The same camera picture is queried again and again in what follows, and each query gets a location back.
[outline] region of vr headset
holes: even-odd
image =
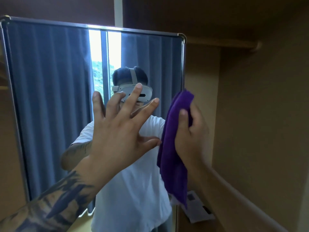
[[[132,93],[133,89],[135,88],[136,84],[138,84],[135,70],[133,68],[129,68],[129,69],[131,72],[132,84],[124,83],[119,86],[112,87],[113,91],[126,93],[126,96],[123,99],[121,99],[122,102],[125,102],[127,100],[127,98]],[[138,102],[148,102],[150,101],[151,97],[152,97],[152,88],[147,85],[143,85],[141,94],[138,97]]]

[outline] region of bright sky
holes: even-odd
[[[99,30],[89,30],[91,59],[102,62],[101,32]],[[109,63],[115,69],[121,67],[121,33],[108,32],[108,55]]]

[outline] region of skin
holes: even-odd
[[[118,107],[125,94],[114,94],[106,112],[100,93],[95,92],[94,133],[89,155],[67,177],[3,219],[0,231],[67,231],[107,182],[158,146],[159,138],[142,137],[139,130],[157,108],[159,99],[131,117],[141,90],[142,85],[137,84],[120,111]]]
[[[131,117],[135,117],[142,109],[147,107],[151,101],[144,105],[142,102],[136,102],[132,111]],[[118,109],[122,109],[124,102],[120,102]],[[89,155],[92,141],[84,143],[76,143],[71,145],[61,156],[61,168],[66,171],[71,171],[77,164],[86,156]]]
[[[206,162],[209,155],[209,130],[195,104],[190,112],[193,124],[188,128],[187,111],[181,110],[175,139],[178,155],[188,173],[202,189],[204,197],[226,231],[287,231],[241,193],[228,184]]]

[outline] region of metal mirror frame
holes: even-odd
[[[9,84],[10,96],[13,101],[13,112],[15,118],[15,136],[18,148],[19,162],[21,175],[23,180],[23,187],[26,195],[26,202],[30,201],[29,190],[28,190],[28,182],[26,169],[24,166],[24,157],[23,157],[23,148],[21,144],[20,137],[20,127],[17,118],[17,110],[15,105],[15,98],[12,91],[12,83],[11,83],[11,65],[10,65],[10,42],[7,34],[7,25],[10,22],[27,22],[27,23],[39,23],[46,25],[55,25],[55,26],[68,26],[68,27],[79,27],[86,29],[94,29],[94,30],[105,30],[105,31],[117,31],[117,32],[126,32],[126,33],[136,33],[136,34],[145,34],[145,35],[157,35],[157,36],[171,36],[171,37],[180,37],[182,39],[182,53],[181,53],[181,90],[184,89],[184,65],[185,65],[185,49],[187,38],[182,33],[170,33],[170,32],[159,32],[159,31],[148,31],[148,30],[140,30],[140,29],[130,29],[130,28],[122,28],[122,27],[109,27],[109,26],[100,26],[100,25],[92,25],[92,24],[81,24],[81,23],[67,23],[67,22],[59,22],[59,21],[50,21],[50,20],[39,20],[39,19],[29,19],[22,17],[11,17],[8,15],[0,17],[0,39],[3,49],[4,55],[4,63],[6,67],[6,75]]]

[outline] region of person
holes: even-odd
[[[135,88],[120,112],[117,105],[124,95],[114,94],[107,104],[106,118],[102,111],[102,98],[95,92],[92,99],[94,133],[89,155],[79,162],[70,175],[38,199],[2,220],[0,231],[66,231],[101,187],[151,148],[159,145],[159,139],[139,135],[139,129],[158,106],[158,100],[152,101],[134,118],[130,117],[140,92],[141,89]],[[209,151],[207,124],[194,103],[190,106],[190,112],[193,117],[190,128],[187,112],[181,110],[179,113],[175,147],[223,228],[227,232],[287,232],[210,167],[206,162]]]
[[[133,83],[132,73],[137,82],[148,85],[146,73],[139,67],[119,68],[112,75],[114,87]],[[144,105],[138,101],[132,112]],[[161,138],[165,120],[150,116],[140,130],[142,136]],[[94,123],[89,123],[80,136],[63,153],[61,166],[72,170],[80,160],[89,154],[92,145]],[[141,159],[117,174],[95,198],[95,212],[91,230],[168,232],[172,229],[172,207],[164,187],[157,156],[159,147],[147,152]]]

